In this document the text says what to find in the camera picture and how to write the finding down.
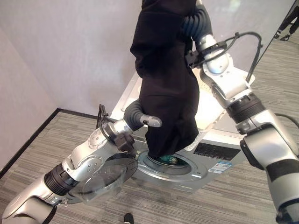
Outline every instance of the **black flexible bellows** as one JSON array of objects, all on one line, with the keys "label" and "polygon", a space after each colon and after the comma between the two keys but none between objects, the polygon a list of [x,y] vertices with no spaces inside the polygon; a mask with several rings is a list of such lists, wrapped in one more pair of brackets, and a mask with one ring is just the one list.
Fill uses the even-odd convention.
[{"label": "black flexible bellows", "polygon": [[64,171],[61,163],[45,175],[44,182],[53,193],[60,196],[66,195],[79,183]]}]

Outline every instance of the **white wall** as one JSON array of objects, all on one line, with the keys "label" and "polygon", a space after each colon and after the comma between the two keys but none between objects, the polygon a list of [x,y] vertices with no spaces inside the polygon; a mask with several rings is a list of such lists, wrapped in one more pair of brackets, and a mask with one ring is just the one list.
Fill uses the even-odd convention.
[{"label": "white wall", "polygon": [[[218,40],[253,30],[265,46],[294,0],[204,0]],[[1,0],[0,27],[60,107],[111,112],[135,70],[129,52],[141,0]],[[230,51],[248,70],[256,40]]]},{"label": "white wall", "polygon": [[59,107],[112,111],[135,71],[138,0],[1,0],[0,26]]},{"label": "white wall", "polygon": [[0,170],[55,109],[0,29]]}]

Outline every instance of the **black cable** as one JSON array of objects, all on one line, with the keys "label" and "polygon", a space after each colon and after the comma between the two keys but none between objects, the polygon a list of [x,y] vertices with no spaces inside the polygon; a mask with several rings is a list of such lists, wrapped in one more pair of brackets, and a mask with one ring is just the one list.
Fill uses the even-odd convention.
[{"label": "black cable", "polygon": [[99,105],[99,112],[98,112],[98,119],[97,119],[97,125],[95,129],[98,129],[100,127],[100,120],[102,118],[102,110],[101,110],[101,104]]},{"label": "black cable", "polygon": [[249,80],[251,79],[252,73],[253,73],[253,71],[254,71],[254,69],[256,67],[256,64],[257,64],[257,61],[258,61],[258,57],[259,57],[260,52],[261,52],[261,48],[263,47],[263,45],[262,45],[262,37],[258,33],[256,33],[256,32],[249,31],[249,32],[241,33],[241,34],[235,33],[235,35],[233,37],[230,37],[230,38],[228,38],[228,39],[225,40],[225,42],[230,41],[230,40],[232,40],[232,42],[228,45],[228,47],[224,51],[222,51],[221,53],[219,53],[218,55],[216,55],[214,57],[211,57],[209,59],[206,59],[206,60],[202,61],[201,64],[207,63],[209,61],[212,61],[212,60],[214,60],[214,59],[216,59],[216,58],[224,55],[234,45],[235,41],[238,38],[240,38],[242,36],[245,36],[245,35],[252,35],[252,36],[255,36],[258,39],[258,46],[257,46],[257,49],[256,49],[256,55],[255,55],[255,57],[254,57],[254,59],[252,61],[252,64],[251,64],[250,69],[248,71],[248,75],[246,77],[246,82],[249,82]]},{"label": "black cable", "polygon": [[275,113],[276,116],[280,116],[280,117],[285,117],[285,118],[288,118],[289,120],[291,120],[298,128],[299,128],[299,123],[298,121],[296,121],[295,118],[289,116],[289,115],[286,115],[286,114],[283,114],[283,113]]}]

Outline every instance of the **black baseboard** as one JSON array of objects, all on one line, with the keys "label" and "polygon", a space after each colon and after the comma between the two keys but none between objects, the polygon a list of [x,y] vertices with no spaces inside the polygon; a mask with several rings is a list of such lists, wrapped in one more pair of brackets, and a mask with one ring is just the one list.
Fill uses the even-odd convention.
[{"label": "black baseboard", "polygon": [[26,150],[26,148],[33,142],[33,140],[38,136],[40,132],[50,123],[50,121],[59,113],[67,113],[67,114],[73,114],[80,117],[85,118],[91,118],[91,119],[97,119],[97,116],[86,114],[86,113],[80,113],[70,110],[65,110],[61,108],[57,108],[43,123],[42,125],[33,133],[33,135],[25,142],[25,144],[19,149],[19,151],[9,160],[9,162],[5,165],[5,167],[0,171],[0,179],[3,177],[3,175],[11,168],[11,166],[16,162],[16,160],[22,155],[22,153]]}]

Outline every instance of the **washing machine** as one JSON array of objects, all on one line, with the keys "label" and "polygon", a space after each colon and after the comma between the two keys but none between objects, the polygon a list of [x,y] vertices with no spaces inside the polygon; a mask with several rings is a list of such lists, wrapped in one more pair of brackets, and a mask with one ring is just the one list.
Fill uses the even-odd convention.
[{"label": "washing machine", "polygon": [[[133,178],[162,187],[194,192],[246,159],[239,145],[243,136],[237,132],[233,120],[214,99],[210,88],[201,81],[198,69],[193,72],[200,88],[198,113],[195,116],[200,143],[194,142],[176,152],[174,156],[177,157],[178,164],[163,164],[147,156],[147,127],[140,128],[132,135],[138,160],[138,169]],[[240,74],[245,78],[247,72],[240,70]],[[141,84],[142,79],[135,73],[111,118],[123,117],[126,107],[139,98]]]}]

